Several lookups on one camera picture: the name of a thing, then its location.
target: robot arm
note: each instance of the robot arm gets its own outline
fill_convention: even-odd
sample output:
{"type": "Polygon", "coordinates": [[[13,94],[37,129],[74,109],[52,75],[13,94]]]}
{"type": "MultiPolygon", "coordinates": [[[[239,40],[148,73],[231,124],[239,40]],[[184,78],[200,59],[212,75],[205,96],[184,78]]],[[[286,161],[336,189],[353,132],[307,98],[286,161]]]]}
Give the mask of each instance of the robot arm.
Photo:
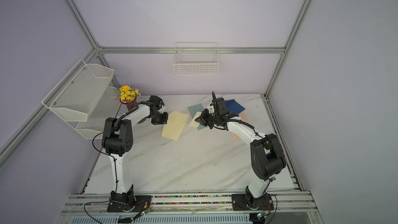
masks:
{"type": "Polygon", "coordinates": [[[162,99],[152,95],[149,101],[139,102],[137,108],[118,118],[107,118],[105,121],[102,147],[111,159],[113,188],[115,189],[111,192],[108,212],[130,212],[135,209],[137,198],[134,196],[131,184],[129,164],[128,161],[124,161],[123,154],[130,151],[132,147],[132,127],[144,122],[146,118],[151,118],[152,124],[166,124],[168,114],[164,110],[162,99]]]}
{"type": "Polygon", "coordinates": [[[215,125],[235,133],[250,146],[251,166],[256,174],[246,188],[245,204],[249,209],[258,209],[264,201],[264,193],[270,183],[271,176],[279,174],[286,167],[285,157],[274,134],[266,135],[257,131],[252,125],[245,123],[234,112],[229,112],[223,98],[213,100],[195,121],[210,129],[215,125]]]}

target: wall-mounted basket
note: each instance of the wall-mounted basket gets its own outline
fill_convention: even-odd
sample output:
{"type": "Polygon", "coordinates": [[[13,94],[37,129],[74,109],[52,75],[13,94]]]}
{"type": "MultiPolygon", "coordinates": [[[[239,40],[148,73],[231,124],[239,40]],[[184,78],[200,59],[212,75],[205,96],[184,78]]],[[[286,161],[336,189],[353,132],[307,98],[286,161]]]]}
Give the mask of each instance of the wall-mounted basket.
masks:
{"type": "Polygon", "coordinates": [[[117,115],[121,103],[116,98],[118,95],[116,89],[115,87],[107,87],[88,120],[79,122],[75,127],[75,130],[85,139],[93,139],[97,134],[103,132],[105,120],[117,115]]]}
{"type": "Polygon", "coordinates": [[[218,74],[217,43],[176,43],[173,69],[175,75],[218,74]]]}
{"type": "Polygon", "coordinates": [[[51,102],[42,101],[65,122],[87,121],[113,78],[113,69],[99,64],[86,64],[83,60],[78,64],[80,70],[58,96],[51,102]]]}

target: black cable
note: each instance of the black cable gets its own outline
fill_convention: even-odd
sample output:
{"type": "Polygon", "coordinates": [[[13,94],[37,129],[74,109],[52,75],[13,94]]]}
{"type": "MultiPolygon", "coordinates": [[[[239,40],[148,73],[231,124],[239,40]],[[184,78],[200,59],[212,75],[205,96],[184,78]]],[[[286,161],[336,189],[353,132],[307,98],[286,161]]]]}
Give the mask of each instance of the black cable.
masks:
{"type": "Polygon", "coordinates": [[[270,220],[267,224],[270,224],[270,222],[272,221],[272,219],[274,218],[274,216],[275,216],[275,214],[276,214],[276,210],[278,209],[278,199],[276,198],[275,195],[271,195],[271,198],[272,198],[272,197],[275,197],[275,200],[276,200],[276,207],[275,207],[275,212],[274,212],[274,214],[272,215],[271,220],[270,220]]]}
{"type": "MultiPolygon", "coordinates": [[[[86,204],[89,204],[89,203],[103,203],[103,202],[87,202],[86,204]]],[[[99,221],[97,221],[96,219],[94,219],[94,217],[92,217],[92,216],[87,212],[87,210],[86,210],[86,204],[84,204],[84,206],[83,206],[84,211],[86,212],[86,214],[87,214],[88,216],[90,216],[94,221],[98,222],[99,224],[103,224],[102,222],[99,222],[99,221]]]]}
{"type": "MultiPolygon", "coordinates": [[[[105,155],[107,155],[107,156],[110,156],[110,157],[112,157],[113,158],[113,163],[115,164],[115,177],[116,177],[116,188],[115,188],[115,193],[113,194],[113,198],[115,197],[115,195],[116,195],[116,190],[117,190],[117,183],[118,183],[118,180],[117,180],[117,173],[116,173],[116,159],[115,159],[115,157],[114,156],[112,156],[112,155],[110,155],[110,154],[107,154],[107,153],[104,153],[104,152],[102,152],[102,151],[100,151],[99,149],[97,149],[96,147],[95,147],[95,145],[94,145],[94,139],[98,136],[98,135],[100,135],[100,134],[102,134],[102,133],[105,133],[105,132],[110,132],[110,131],[112,131],[112,129],[111,130],[107,130],[107,131],[103,131],[103,132],[100,132],[100,133],[98,133],[95,137],[93,137],[93,141],[92,141],[92,144],[93,144],[93,147],[94,147],[94,149],[96,149],[97,150],[97,152],[100,152],[100,153],[102,153],[102,154],[105,154],[105,155]]],[[[87,202],[87,203],[85,203],[84,205],[83,205],[83,209],[84,209],[84,211],[86,212],[86,214],[88,215],[88,216],[90,216],[94,221],[96,221],[96,222],[98,222],[98,223],[100,223],[100,224],[102,224],[101,222],[99,222],[99,221],[97,221],[96,219],[94,219],[91,215],[89,215],[88,214],[88,212],[86,211],[86,205],[87,204],[89,204],[89,203],[103,203],[103,202],[87,202]]]]}
{"type": "Polygon", "coordinates": [[[213,127],[216,128],[216,129],[219,129],[219,130],[223,130],[223,131],[226,130],[225,128],[219,128],[219,127],[215,127],[215,126],[213,126],[213,127]]]}
{"type": "Polygon", "coordinates": [[[94,146],[94,139],[95,139],[98,135],[100,135],[100,134],[102,134],[102,133],[105,133],[105,132],[110,132],[110,131],[112,131],[112,129],[111,129],[111,130],[107,130],[107,131],[103,131],[103,132],[98,133],[95,137],[93,137],[93,142],[92,142],[92,144],[93,144],[94,149],[96,149],[98,152],[100,152],[100,153],[102,153],[102,154],[105,154],[105,155],[107,155],[107,156],[113,158],[113,164],[115,165],[115,177],[116,177],[116,188],[115,188],[115,193],[113,194],[113,199],[112,199],[112,200],[114,200],[115,195],[116,195],[116,190],[117,190],[117,183],[119,182],[119,181],[117,180],[116,158],[115,158],[114,156],[108,154],[108,153],[104,153],[104,152],[100,151],[99,149],[97,149],[97,148],[94,146]]]}

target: white mesh shelf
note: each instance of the white mesh shelf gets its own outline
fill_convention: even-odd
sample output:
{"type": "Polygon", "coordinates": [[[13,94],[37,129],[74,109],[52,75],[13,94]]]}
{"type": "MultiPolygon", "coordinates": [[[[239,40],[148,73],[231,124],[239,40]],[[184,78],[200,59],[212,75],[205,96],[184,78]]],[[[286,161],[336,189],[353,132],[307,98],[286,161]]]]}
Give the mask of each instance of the white mesh shelf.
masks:
{"type": "Polygon", "coordinates": [[[114,70],[108,67],[83,62],[61,93],[48,105],[43,104],[63,121],[87,121],[111,82],[113,73],[114,70]]]}
{"type": "Polygon", "coordinates": [[[173,69],[175,75],[218,74],[217,47],[176,47],[173,69]]]}
{"type": "Polygon", "coordinates": [[[75,130],[84,138],[92,139],[98,133],[103,132],[105,120],[109,117],[116,117],[121,103],[116,99],[117,93],[115,90],[115,87],[107,87],[88,120],[77,124],[75,130]]]}

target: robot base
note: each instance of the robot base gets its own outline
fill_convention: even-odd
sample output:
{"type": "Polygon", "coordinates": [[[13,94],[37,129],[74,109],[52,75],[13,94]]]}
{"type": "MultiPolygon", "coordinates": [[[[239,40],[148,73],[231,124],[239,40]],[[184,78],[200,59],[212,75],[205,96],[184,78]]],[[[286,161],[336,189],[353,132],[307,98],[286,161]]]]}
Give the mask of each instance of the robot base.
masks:
{"type": "Polygon", "coordinates": [[[141,204],[135,204],[133,208],[129,207],[127,204],[121,203],[121,202],[115,202],[115,201],[110,201],[108,204],[108,209],[107,212],[142,212],[145,209],[145,205],[150,206],[152,196],[151,195],[136,195],[136,202],[139,202],[141,204]]]}
{"type": "MultiPolygon", "coordinates": [[[[245,194],[234,194],[231,197],[232,197],[232,209],[234,211],[252,210],[247,207],[245,194]]],[[[274,206],[273,206],[272,200],[271,200],[271,196],[269,194],[266,194],[261,198],[262,198],[261,205],[256,210],[270,210],[271,211],[274,209],[274,206]]]]}

